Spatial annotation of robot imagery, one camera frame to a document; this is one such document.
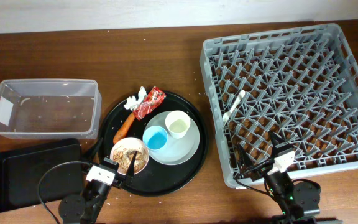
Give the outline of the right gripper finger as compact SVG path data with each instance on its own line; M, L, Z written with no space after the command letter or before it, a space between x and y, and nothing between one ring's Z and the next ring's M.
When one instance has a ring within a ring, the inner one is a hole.
M268 132L268 136L269 139L272 143L273 147L278 146L279 144L286 144L286 140L282 139L277 133L275 133L274 131L269 131Z
M239 153L239 167L240 174L250 174L254 168L254 163L251 161L248 153L245 152L241 144L237 144L237 151Z

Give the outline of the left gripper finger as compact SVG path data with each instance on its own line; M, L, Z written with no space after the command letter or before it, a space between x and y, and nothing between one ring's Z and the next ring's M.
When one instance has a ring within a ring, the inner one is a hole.
M99 138L97 142L82 155L82 158L86 161L93 161L96 153L100 150L102 145L103 138Z
M128 170L126 172L125 182L131 182L135 172L135 161L136 161L137 151L134 151L134 154L129 164Z

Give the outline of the orange carrot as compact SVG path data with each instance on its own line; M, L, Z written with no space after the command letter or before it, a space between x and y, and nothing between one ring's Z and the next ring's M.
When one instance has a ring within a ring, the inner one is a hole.
M116 144L117 142L119 142L120 140L122 140L123 138L125 138L125 136L127 135L127 132L129 131L132 123L135 120L135 115L134 113L131 113L127 119L124 121L124 123L122 124L122 126L120 127L120 129L117 131L117 133L115 134L114 138L113 138L113 143Z

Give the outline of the blue cup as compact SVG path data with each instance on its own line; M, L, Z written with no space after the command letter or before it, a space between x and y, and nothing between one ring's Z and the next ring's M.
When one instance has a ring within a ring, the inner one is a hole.
M168 134L161 126L151 126L144 131L142 140L150 151L161 151L166 148Z

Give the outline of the white tissue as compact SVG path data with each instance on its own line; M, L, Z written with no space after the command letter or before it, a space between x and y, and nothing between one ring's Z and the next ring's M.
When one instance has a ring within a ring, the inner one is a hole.
M143 102L146 96L147 96L147 92L145 88L142 86L137 96L134 95L127 98L124 108L126 110L134 111Z

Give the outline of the white cup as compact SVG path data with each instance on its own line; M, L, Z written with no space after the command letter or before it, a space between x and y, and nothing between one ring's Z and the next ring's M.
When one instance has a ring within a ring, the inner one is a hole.
M165 118L165 125L170 135L175 139L185 136L191 126L190 117L184 111L171 111Z

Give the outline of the red snack wrapper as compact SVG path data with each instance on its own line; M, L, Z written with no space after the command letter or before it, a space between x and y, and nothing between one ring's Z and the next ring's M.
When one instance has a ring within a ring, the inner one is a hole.
M133 111L134 116L138 120L143 119L146 115L150 114L154 109L160 106L165 98L166 94L154 86L143 102Z

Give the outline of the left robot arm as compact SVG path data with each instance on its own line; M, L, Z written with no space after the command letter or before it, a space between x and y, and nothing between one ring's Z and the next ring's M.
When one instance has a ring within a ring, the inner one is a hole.
M120 189L122 184L132 181L137 153L130 157L126 173L119 174L118 162L107 157L99 163L93 161L102 144L103 139L99 139L81 156L80 161L88 166L85 169L87 184L80 194L68 195L60 202L58 212L63 223L95 223L110 190Z

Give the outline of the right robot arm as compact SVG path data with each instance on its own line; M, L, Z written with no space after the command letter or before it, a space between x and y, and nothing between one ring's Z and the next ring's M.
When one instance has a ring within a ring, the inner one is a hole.
M242 187L257 192L259 190L243 184L240 179L247 176L251 180L264 180L265 190L280 207L282 214L275 215L268 223L316 223L315 216L320 214L319 201L321 186L307 179L291 179L287 170L295 161L294 145L282 139L273 131L268 133L272 143L272 153L258 164L253 164L249 156L240 152L245 170L234 177Z

